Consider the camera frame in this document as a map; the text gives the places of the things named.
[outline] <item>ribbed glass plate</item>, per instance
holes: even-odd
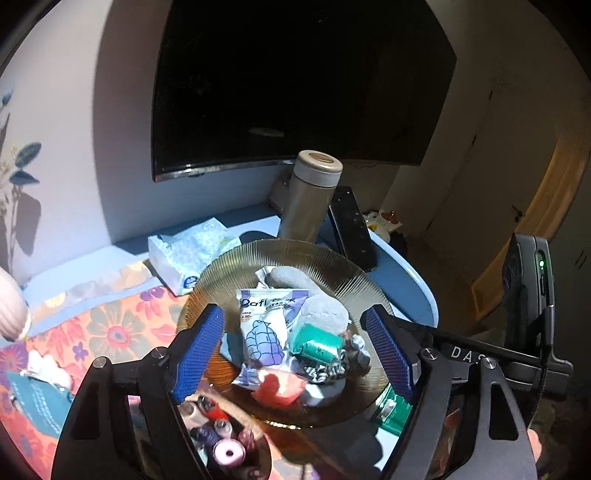
[[[251,392],[232,385],[238,369],[216,351],[207,367],[207,378],[228,400],[250,415],[263,420],[295,427],[323,427],[344,421],[364,411],[384,388],[388,379],[382,365],[361,329],[361,314],[381,303],[392,313],[382,290],[357,265],[345,257],[317,245],[295,240],[268,239],[251,242],[217,258],[203,272],[186,304],[184,326],[192,326],[208,303],[224,311],[225,331],[240,332],[236,290],[254,288],[255,272],[266,265],[292,265],[305,272],[325,292],[336,297],[347,308],[352,321],[350,329],[365,340],[371,356],[371,370],[364,377],[347,378],[341,396],[327,407],[303,407],[276,410],[261,405]]]

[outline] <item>blue gripper pad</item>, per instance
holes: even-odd
[[[394,342],[392,335],[373,307],[364,313],[364,317],[365,329],[394,393],[412,404],[414,398],[413,374],[402,350]]]
[[[223,333],[222,309],[210,303],[195,324],[181,330],[168,347],[168,386],[172,400],[180,404],[197,391]]]

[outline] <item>orange floral cloth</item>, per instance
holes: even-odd
[[[25,369],[28,353],[51,354],[72,376],[73,392],[97,356],[113,362],[142,358],[155,346],[168,346],[176,335],[177,323],[186,297],[175,297],[164,287],[112,301],[39,334],[26,342],[15,342],[0,350],[0,420],[12,441],[43,480],[49,480],[57,440],[38,432],[12,407],[6,371]],[[338,470],[302,442],[297,433],[266,427],[271,445],[271,480],[332,480],[342,478]],[[277,437],[277,447],[273,438]],[[290,461],[280,452],[290,451]]]

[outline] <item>thermos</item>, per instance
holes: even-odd
[[[303,150],[295,161],[279,238],[315,243],[343,164],[326,153]]]

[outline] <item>screw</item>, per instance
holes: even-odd
[[[152,357],[155,359],[160,360],[166,356],[166,347],[158,346],[150,352],[150,355],[152,355]]]
[[[437,350],[434,348],[424,348],[421,350],[421,355],[425,360],[435,360],[438,357]]]
[[[98,356],[92,362],[92,366],[95,368],[103,368],[107,364],[107,357]]]
[[[496,368],[496,360],[486,356],[482,359],[482,365],[484,365],[488,370],[494,370]]]

